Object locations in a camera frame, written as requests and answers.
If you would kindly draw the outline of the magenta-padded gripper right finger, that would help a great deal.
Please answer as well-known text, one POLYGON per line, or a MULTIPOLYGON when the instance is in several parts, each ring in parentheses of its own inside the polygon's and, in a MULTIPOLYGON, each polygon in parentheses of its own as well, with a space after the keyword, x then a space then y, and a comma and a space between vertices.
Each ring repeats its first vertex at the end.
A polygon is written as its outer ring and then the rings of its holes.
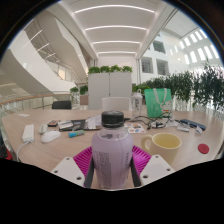
POLYGON ((130 167, 135 187, 148 185, 175 172, 160 155, 151 156, 137 146, 133 147, 130 167))

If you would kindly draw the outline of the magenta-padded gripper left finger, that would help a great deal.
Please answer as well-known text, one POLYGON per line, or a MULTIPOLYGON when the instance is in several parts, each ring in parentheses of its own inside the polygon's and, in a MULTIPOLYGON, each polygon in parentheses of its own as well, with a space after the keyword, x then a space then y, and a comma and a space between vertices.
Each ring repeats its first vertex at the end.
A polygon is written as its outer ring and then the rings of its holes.
POLYGON ((74 157, 65 157, 51 173, 81 187, 90 188, 94 174, 92 149, 88 147, 74 157))

